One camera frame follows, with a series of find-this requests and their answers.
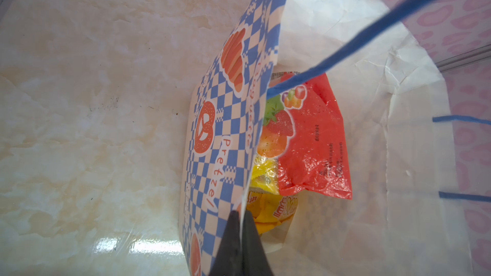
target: yellow snack package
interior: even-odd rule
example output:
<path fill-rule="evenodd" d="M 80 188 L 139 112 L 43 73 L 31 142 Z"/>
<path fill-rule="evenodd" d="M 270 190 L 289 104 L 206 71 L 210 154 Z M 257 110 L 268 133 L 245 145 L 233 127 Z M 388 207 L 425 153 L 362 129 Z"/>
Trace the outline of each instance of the yellow snack package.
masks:
<path fill-rule="evenodd" d="M 254 158 L 251 179 L 251 190 L 279 195 L 278 161 L 276 159 L 256 155 Z"/>
<path fill-rule="evenodd" d="M 297 207 L 297 195 L 281 196 L 249 191 L 247 210 L 252 213 L 259 234 L 291 219 Z"/>

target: paper bag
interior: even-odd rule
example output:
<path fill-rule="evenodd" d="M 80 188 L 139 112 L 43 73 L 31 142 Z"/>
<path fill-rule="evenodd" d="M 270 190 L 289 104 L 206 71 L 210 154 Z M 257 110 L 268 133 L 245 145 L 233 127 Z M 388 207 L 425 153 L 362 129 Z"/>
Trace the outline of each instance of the paper bag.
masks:
<path fill-rule="evenodd" d="M 243 214 L 273 67 L 304 71 L 387 11 L 380 0 L 251 0 L 193 92 L 180 239 L 207 275 L 231 210 Z M 299 193 L 278 275 L 471 274 L 442 76 L 399 24 L 328 72 L 344 118 L 353 200 Z"/>

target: blue string handle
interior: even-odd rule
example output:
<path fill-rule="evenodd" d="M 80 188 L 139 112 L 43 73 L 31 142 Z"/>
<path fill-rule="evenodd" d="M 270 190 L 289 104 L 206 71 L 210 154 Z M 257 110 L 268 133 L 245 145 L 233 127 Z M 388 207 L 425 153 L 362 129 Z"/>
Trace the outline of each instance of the blue string handle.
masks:
<path fill-rule="evenodd" d="M 433 122 L 452 121 L 452 120 L 476 122 L 479 124 L 491 125 L 491 120 L 481 120 L 472 116 L 465 116 L 465 115 L 446 115 L 446 116 L 438 116 L 433 118 Z M 483 196 L 483 195 L 459 194 L 459 193 L 449 193 L 449 192 L 442 192 L 442 191 L 438 192 L 438 194 L 441 199 L 465 199 L 465 200 L 472 200 L 472 201 L 491 202 L 491 197 Z"/>
<path fill-rule="evenodd" d="M 315 78 L 327 72 L 331 67 L 335 66 L 361 47 L 368 44 L 380 33 L 394 25 L 395 23 L 405 19 L 407 16 L 431 3 L 433 0 L 405 0 L 400 5 L 389 11 L 386 15 L 379 18 L 376 22 L 359 32 L 352 40 L 341 47 L 337 52 L 319 63 L 317 66 L 309 70 L 291 77 L 290 79 L 269 88 L 266 93 L 266 98 L 270 99 L 284 91 L 301 85 L 308 80 Z"/>
<path fill-rule="evenodd" d="M 464 200 L 472 200 L 472 201 L 483 201 L 483 202 L 491 202 L 490 196 L 483 195 L 472 195 L 472 194 L 459 194 L 459 193 L 449 193 L 449 192 L 438 192 L 438 195 L 441 199 L 464 199 Z"/>
<path fill-rule="evenodd" d="M 451 120 L 476 122 L 479 124 L 491 125 L 491 120 L 482 120 L 482 119 L 474 118 L 472 116 L 465 116 L 465 115 L 446 115 L 446 116 L 438 116 L 436 118 L 433 118 L 433 122 L 451 121 Z"/>

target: marble surface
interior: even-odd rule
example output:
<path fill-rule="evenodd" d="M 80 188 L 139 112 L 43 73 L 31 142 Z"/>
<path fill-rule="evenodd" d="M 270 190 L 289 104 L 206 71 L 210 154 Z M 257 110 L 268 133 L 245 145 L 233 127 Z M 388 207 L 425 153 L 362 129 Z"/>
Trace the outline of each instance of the marble surface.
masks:
<path fill-rule="evenodd" d="M 0 22 L 0 274 L 188 274 L 189 98 L 248 3 L 13 2 Z"/>

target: red candy wrapper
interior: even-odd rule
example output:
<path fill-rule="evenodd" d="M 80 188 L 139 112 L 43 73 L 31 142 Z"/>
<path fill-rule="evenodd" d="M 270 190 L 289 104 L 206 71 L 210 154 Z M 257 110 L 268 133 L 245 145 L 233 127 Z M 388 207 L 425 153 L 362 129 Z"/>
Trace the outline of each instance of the red candy wrapper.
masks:
<path fill-rule="evenodd" d="M 292 76 L 287 73 L 270 86 Z M 279 193 L 290 196 L 309 190 L 352 199 L 343 117 L 328 77 L 321 75 L 274 98 L 267 102 L 261 138 L 276 145 L 263 145 L 261 151 L 260 143 L 258 153 L 273 157 L 275 149 L 282 150 L 277 156 Z"/>

